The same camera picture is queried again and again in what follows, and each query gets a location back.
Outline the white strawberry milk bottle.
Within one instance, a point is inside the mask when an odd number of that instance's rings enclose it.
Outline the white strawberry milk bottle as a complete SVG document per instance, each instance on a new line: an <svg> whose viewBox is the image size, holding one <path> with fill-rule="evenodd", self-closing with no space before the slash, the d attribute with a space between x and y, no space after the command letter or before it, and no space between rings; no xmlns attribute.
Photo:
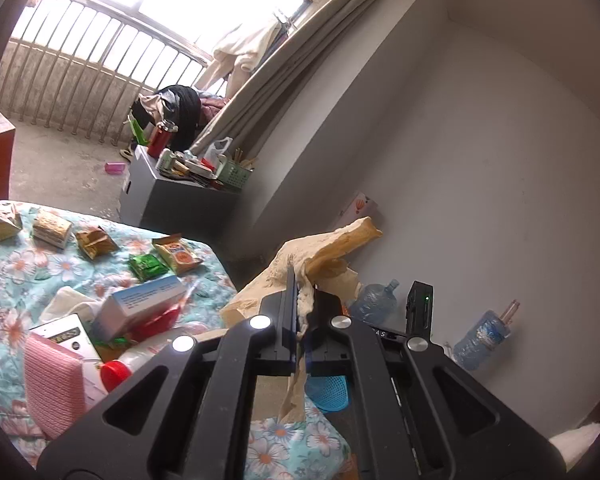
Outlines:
<svg viewBox="0 0 600 480"><path fill-rule="evenodd" d="M172 344L175 339L180 337L190 337L198 342L207 341L215 337L223 336L227 332L226 328L217 330L203 330L200 326L180 326L173 330L167 330L164 333L149 337L138 344L130 347L122 353L117 359L108 361L99 369L100 381L107 392L111 392L122 382L131 377L142 366L148 363L164 347Z"/></svg>

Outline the beige paper bag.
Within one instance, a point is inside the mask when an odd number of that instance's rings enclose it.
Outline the beige paper bag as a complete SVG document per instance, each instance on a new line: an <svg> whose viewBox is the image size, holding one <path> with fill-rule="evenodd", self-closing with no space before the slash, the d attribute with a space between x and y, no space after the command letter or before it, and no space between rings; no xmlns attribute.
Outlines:
<svg viewBox="0 0 600 480"><path fill-rule="evenodd" d="M224 330L260 312L262 299L286 288L291 273L298 285L296 339L308 330L314 310L314 290L336 296L344 304L362 289L358 274L348 267L346 255L381 237L370 217L359 218L343 228L288 240L268 267L246 285L220 311Z"/></svg>

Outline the blue plastic trash basket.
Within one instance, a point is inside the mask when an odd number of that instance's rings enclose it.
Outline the blue plastic trash basket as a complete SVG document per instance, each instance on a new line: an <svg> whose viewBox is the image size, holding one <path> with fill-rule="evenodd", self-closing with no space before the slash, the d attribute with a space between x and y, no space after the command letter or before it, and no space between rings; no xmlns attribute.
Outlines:
<svg viewBox="0 0 600 480"><path fill-rule="evenodd" d="M336 413L349 405L347 379L344 376L310 376L306 395L324 413Z"/></svg>

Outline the water jug on dispenser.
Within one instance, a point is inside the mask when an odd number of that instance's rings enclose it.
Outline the water jug on dispenser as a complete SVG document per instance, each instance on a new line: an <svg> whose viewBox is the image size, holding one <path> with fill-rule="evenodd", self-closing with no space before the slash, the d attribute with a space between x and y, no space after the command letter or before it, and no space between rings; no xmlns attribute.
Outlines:
<svg viewBox="0 0 600 480"><path fill-rule="evenodd" d="M452 358L464 370L478 370L510 335L510 324L520 307L513 300L502 314L483 313L478 323L452 348Z"/></svg>

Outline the white blue medicine box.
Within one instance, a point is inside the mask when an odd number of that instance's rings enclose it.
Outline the white blue medicine box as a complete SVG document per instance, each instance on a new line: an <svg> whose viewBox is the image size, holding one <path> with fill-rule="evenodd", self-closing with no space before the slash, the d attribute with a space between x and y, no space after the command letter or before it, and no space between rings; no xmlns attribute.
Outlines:
<svg viewBox="0 0 600 480"><path fill-rule="evenodd" d="M141 322L175 306L186 287L175 275L118 290L102 304L91 325L91 334L110 341Z"/></svg>

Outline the pink cloth pad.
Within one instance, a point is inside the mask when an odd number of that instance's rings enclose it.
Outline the pink cloth pad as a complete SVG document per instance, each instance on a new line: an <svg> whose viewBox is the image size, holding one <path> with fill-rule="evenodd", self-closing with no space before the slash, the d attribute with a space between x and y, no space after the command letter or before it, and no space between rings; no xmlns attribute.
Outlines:
<svg viewBox="0 0 600 480"><path fill-rule="evenodd" d="M83 359L37 334L27 336L24 388L30 416L56 439L86 413Z"/></svg>

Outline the orange biscuit packet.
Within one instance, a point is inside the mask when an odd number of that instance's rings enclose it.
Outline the orange biscuit packet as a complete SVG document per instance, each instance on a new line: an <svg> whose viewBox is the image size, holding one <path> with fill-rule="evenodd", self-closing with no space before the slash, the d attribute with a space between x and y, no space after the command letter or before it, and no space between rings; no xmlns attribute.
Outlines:
<svg viewBox="0 0 600 480"><path fill-rule="evenodd" d="M202 263L193 249L182 241L180 234L154 238L151 243L160 258L176 275L194 270Z"/></svg>

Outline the gold crumpled snack wrapper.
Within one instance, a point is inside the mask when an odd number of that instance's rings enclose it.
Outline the gold crumpled snack wrapper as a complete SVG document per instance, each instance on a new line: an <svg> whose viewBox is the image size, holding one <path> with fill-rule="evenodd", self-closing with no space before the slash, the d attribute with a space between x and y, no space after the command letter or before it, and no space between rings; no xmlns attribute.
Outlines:
<svg viewBox="0 0 600 480"><path fill-rule="evenodd" d="M81 252L90 260L95 260L97 257L109 255L119 250L116 242L99 226L76 231L74 237Z"/></svg>

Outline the pink patterned roll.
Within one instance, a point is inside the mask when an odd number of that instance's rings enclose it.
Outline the pink patterned roll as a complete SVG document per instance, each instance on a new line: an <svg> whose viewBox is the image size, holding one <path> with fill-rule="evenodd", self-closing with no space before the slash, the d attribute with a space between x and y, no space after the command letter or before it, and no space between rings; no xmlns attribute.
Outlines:
<svg viewBox="0 0 600 480"><path fill-rule="evenodd" d="M359 218L371 217L376 209L377 204L370 196L363 192L357 192L347 206L340 210L335 226L342 228Z"/></svg>

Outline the grey bedside cabinet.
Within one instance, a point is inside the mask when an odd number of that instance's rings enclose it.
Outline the grey bedside cabinet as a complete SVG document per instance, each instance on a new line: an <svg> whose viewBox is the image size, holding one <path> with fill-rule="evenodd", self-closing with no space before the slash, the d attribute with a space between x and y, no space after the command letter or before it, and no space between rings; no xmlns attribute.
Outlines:
<svg viewBox="0 0 600 480"><path fill-rule="evenodd" d="M135 149L119 197L120 221L163 234L211 242L230 220L240 194L163 177L143 146Z"/></svg>

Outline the floral turquoise quilt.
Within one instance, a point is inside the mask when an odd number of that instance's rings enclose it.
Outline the floral turquoise quilt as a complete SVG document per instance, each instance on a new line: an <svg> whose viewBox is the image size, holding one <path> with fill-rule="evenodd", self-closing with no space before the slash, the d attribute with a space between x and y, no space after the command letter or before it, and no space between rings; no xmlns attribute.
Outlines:
<svg viewBox="0 0 600 480"><path fill-rule="evenodd" d="M157 233L106 219L58 210L74 228L102 228L117 244L110 255L90 260L74 240L58 249L31 234L41 205L15 204L23 228L0 242L0 427L17 452L35 465L47 440L28 413L23 382L23 349L28 331L58 290L69 287L91 300L136 284L133 256L148 254ZM250 426L246 476L249 479L332 479L348 466L351 449L314 403L304 404L301 422L275 418Z"/></svg>

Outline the pink small floor box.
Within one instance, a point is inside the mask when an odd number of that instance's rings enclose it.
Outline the pink small floor box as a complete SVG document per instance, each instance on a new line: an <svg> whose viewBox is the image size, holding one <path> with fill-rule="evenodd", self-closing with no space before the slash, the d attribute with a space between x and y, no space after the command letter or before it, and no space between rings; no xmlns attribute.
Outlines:
<svg viewBox="0 0 600 480"><path fill-rule="evenodd" d="M105 162L104 166L106 174L111 174L112 176L117 176L118 174L123 174L126 169L125 162Z"/></svg>

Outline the beige curtain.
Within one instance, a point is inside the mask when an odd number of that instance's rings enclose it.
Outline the beige curtain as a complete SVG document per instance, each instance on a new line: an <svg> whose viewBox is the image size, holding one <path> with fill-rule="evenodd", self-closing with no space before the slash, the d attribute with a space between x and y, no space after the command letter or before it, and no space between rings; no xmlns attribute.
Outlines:
<svg viewBox="0 0 600 480"><path fill-rule="evenodd" d="M300 91L376 0L329 0L263 63L202 130L190 150L202 154L229 136L231 148L257 155Z"/></svg>

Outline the dark clothes pile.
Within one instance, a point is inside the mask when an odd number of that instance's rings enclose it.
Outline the dark clothes pile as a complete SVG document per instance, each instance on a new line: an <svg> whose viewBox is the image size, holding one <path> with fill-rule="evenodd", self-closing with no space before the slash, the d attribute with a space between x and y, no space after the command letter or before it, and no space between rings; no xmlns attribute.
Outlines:
<svg viewBox="0 0 600 480"><path fill-rule="evenodd" d="M169 148L184 152L227 103L227 98L199 94L192 87L171 84L147 96L140 94L133 102L130 113L142 130L162 120L173 122L178 130L172 136Z"/></svg>

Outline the balcony railing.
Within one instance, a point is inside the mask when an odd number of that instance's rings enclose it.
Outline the balcony railing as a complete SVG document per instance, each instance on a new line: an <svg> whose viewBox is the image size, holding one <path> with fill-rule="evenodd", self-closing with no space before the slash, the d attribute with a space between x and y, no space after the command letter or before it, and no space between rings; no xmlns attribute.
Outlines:
<svg viewBox="0 0 600 480"><path fill-rule="evenodd" d="M120 145L132 103L190 86L207 60L178 40L96 0L24 8L0 62L0 111L73 136Z"/></svg>

